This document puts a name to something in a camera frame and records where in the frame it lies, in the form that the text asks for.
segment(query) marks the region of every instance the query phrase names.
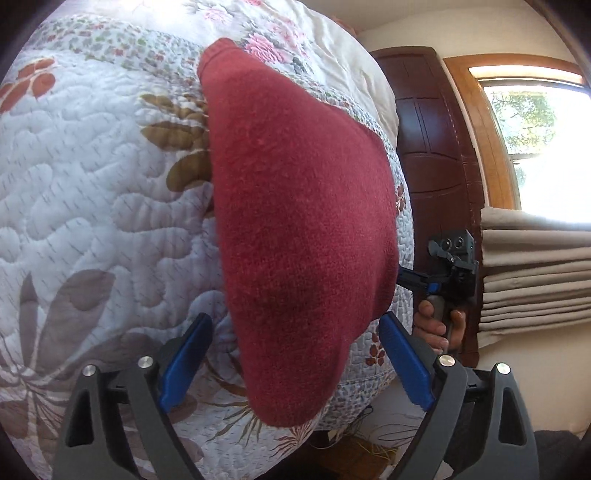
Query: blue gripper pad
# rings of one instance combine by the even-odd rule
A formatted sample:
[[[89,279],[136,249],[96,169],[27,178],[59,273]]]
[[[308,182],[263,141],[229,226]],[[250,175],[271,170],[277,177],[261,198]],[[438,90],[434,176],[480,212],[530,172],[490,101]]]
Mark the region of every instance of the blue gripper pad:
[[[380,318],[378,333],[408,398],[424,411],[429,410],[435,403],[430,370],[437,356],[425,341],[410,336],[392,312]]]
[[[213,339],[212,319],[208,315],[198,317],[182,339],[183,343],[160,378],[159,404],[166,413],[183,401],[205,358]]]

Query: finger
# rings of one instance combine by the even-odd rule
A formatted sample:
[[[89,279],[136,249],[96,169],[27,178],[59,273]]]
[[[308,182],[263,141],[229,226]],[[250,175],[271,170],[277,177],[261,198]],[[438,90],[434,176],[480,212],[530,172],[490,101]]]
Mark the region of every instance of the finger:
[[[460,348],[464,334],[466,333],[466,314],[459,310],[452,310],[449,318],[453,325],[449,345],[452,350],[456,350],[457,348]]]
[[[418,311],[421,315],[427,318],[431,318],[433,316],[433,313],[435,312],[435,309],[433,308],[433,305],[430,301],[423,300],[421,303],[418,304]]]
[[[425,340],[429,344],[429,346],[433,349],[445,350],[449,344],[447,339],[445,339],[439,335],[434,335],[432,333],[428,333],[425,330],[422,330],[422,328],[420,328],[420,327],[414,328],[413,335]]]
[[[446,327],[442,322],[433,318],[424,317],[420,313],[414,316],[414,324],[422,330],[435,335],[443,335],[446,331]]]

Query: folded red garment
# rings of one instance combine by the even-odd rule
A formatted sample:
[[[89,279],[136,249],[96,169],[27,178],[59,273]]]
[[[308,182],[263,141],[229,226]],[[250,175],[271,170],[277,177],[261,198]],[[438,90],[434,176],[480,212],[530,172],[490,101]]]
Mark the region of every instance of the folded red garment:
[[[303,424],[394,296],[388,158],[372,131],[227,38],[203,53],[198,74],[248,400],[266,424]]]

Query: white quilted bedspread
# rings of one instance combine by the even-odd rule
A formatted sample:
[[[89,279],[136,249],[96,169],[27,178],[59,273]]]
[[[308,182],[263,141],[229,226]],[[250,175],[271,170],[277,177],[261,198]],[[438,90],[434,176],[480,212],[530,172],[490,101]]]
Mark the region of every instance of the white quilted bedspread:
[[[249,408],[215,180],[178,177],[184,158],[207,161],[195,67],[220,37],[381,136],[400,197],[401,264],[413,264],[394,97],[340,27],[287,0],[67,1],[0,85],[0,423],[42,479],[82,366],[124,367],[199,312],[213,318],[214,342],[171,421],[206,479],[255,478],[314,429],[350,423],[394,377],[372,322],[313,421],[276,429]],[[399,288],[392,308],[410,327],[410,292]],[[129,412],[124,420],[142,475],[155,478]]]

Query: curtain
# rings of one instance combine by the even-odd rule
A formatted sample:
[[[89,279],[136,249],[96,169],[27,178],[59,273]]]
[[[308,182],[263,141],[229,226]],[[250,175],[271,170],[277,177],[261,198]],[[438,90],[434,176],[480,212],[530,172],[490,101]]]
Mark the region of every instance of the curtain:
[[[591,322],[591,223],[482,209],[480,347],[513,333]]]

